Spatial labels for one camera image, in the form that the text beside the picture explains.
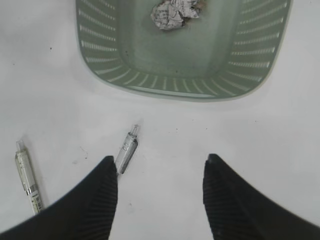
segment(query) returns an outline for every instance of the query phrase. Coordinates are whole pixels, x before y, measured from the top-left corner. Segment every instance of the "floor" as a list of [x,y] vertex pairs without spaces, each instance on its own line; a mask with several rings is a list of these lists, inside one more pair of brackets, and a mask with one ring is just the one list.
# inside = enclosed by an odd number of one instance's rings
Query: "floor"
[[139,96],[97,80],[76,44],[73,0],[0,4],[0,231],[32,216],[14,163],[17,140],[49,206],[115,156],[135,123],[140,145],[119,182],[110,239],[212,239],[202,204],[209,153],[320,226],[319,1],[293,2],[264,85],[211,103]]

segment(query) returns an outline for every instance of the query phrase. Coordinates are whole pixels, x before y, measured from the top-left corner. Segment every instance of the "pen tip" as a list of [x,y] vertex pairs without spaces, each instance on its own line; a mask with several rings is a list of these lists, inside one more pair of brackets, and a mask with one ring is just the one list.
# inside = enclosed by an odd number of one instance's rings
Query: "pen tip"
[[138,132],[139,132],[139,128],[140,126],[138,124],[135,124],[131,130],[131,134],[134,135],[134,136],[137,136],[138,135]]
[[19,140],[19,141],[17,141],[15,144],[16,144],[16,149],[17,149],[18,151],[21,151],[21,150],[25,149],[24,141]]

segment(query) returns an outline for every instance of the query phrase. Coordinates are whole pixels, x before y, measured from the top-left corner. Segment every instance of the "clear plastic pen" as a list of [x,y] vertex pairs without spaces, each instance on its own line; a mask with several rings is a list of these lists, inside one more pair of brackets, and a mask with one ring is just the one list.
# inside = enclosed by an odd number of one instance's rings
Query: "clear plastic pen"
[[138,147],[139,125],[134,125],[132,130],[127,134],[120,152],[115,160],[118,176],[125,173],[128,164]]
[[15,163],[18,169],[22,186],[29,197],[33,213],[36,215],[44,209],[39,189],[31,168],[28,151],[22,140],[16,142]]

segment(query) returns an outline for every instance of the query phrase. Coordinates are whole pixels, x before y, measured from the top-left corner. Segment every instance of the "trash bin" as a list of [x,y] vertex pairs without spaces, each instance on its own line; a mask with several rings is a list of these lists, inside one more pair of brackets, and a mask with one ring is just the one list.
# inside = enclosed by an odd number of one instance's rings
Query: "trash bin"
[[223,100],[267,78],[291,0],[207,0],[175,31],[150,18],[159,0],[76,0],[81,54],[102,81],[149,96]]

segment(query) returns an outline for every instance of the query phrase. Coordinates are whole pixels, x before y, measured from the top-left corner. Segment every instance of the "crumpled paper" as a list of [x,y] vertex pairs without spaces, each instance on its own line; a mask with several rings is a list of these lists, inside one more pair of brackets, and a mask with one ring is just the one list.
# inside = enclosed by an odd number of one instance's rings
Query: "crumpled paper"
[[182,28],[186,19],[198,19],[199,0],[164,0],[152,9],[151,19],[161,30]]

